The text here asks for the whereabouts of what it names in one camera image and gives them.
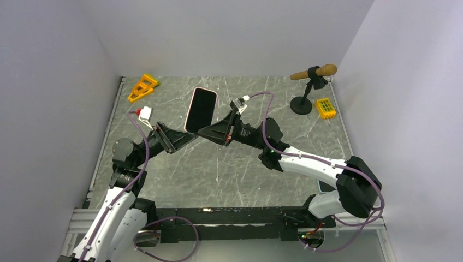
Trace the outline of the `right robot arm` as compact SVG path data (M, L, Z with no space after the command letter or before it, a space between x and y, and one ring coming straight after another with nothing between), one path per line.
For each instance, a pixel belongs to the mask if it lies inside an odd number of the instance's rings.
M267 169L294 172L333 187L332 192L313 195L304 203L301 220L308 227L338 213L368 218L375 211L381 185L361 158L329 159L303 152L282 142L283 133L272 118L254 128L230 111L220 122L200 129L198 135L223 146L237 141L257 148L261 150L258 158Z

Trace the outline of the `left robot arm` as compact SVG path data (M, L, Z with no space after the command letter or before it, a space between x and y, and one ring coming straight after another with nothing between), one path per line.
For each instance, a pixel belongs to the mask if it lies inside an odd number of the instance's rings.
M173 154L196 138L158 122L138 144L129 138L117 140L104 203L84 238L70 255L62 255L58 261L116 261L138 231L152 228L158 218L155 202L138 197L149 160L162 152Z

